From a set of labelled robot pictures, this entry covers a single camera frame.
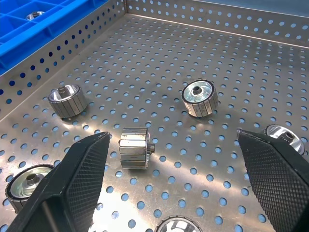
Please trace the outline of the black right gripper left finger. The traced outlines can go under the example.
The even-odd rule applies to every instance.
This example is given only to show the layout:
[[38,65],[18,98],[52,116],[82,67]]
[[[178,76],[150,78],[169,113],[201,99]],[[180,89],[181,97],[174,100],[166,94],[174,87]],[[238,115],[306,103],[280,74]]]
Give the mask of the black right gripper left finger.
[[110,134],[75,142],[58,165],[39,164],[7,185],[16,217],[9,232],[86,232],[97,207]]

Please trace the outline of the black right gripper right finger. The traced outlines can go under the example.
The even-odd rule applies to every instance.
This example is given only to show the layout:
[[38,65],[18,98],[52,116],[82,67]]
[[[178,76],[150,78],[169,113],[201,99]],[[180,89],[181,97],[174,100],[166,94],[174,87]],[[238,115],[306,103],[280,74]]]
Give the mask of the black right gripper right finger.
[[238,130],[254,195],[277,232],[309,230],[309,163],[290,139]]

